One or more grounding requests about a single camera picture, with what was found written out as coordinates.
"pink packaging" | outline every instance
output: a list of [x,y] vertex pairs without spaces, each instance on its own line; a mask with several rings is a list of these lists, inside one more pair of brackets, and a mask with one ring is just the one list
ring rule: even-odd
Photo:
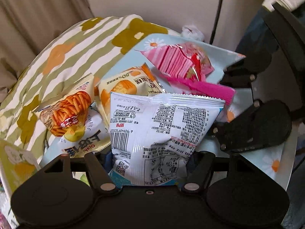
[[226,101],[226,105],[229,105],[236,93],[235,89],[220,84],[201,81],[193,82],[189,79],[164,76],[177,94],[205,95],[220,98]]
[[205,51],[192,42],[166,45],[141,53],[160,70],[171,77],[205,81],[214,68]]

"yellow snack package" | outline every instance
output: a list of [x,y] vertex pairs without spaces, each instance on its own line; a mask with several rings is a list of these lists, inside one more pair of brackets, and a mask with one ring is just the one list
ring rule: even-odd
[[85,76],[33,111],[57,137],[57,150],[70,157],[82,157],[109,145],[103,120],[90,106],[94,101],[93,78],[92,74]]
[[110,93],[154,96],[164,93],[146,63],[132,67],[110,78],[101,80],[98,85],[97,107],[107,128],[110,123]]
[[8,198],[40,167],[30,151],[0,139],[0,177]]

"beige curtain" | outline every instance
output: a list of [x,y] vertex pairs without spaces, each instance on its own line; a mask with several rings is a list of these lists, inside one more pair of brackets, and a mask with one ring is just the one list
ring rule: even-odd
[[48,43],[92,17],[86,0],[0,0],[0,102]]

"crinkled plastic packaging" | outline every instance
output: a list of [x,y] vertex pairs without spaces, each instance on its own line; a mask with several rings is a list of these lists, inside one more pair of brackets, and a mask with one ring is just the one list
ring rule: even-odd
[[193,42],[165,45],[141,53],[159,71],[171,77],[205,81],[214,70],[205,51]]
[[163,93],[111,93],[110,137],[117,186],[170,185],[224,107],[216,98]]
[[60,138],[57,147],[70,157],[82,157],[109,145],[100,114],[89,109],[94,100],[93,78],[91,74],[85,76],[34,110],[48,130]]
[[7,197],[40,170],[30,151],[0,139],[0,178]]
[[168,80],[174,92],[177,94],[203,95],[220,98],[226,101],[226,105],[230,105],[236,93],[235,89],[220,84],[201,81],[192,82],[189,79],[174,78],[169,76],[165,76],[165,78]]
[[111,92],[141,96],[154,96],[164,92],[146,63],[140,67],[132,67],[115,76],[101,80],[98,89],[97,107],[107,128],[109,128],[110,122]]

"qr code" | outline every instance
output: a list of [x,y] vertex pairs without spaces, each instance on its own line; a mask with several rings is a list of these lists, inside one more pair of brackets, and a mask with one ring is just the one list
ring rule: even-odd
[[129,168],[129,166],[122,161],[119,162],[117,165],[115,171],[121,174],[122,176],[125,176],[125,171]]

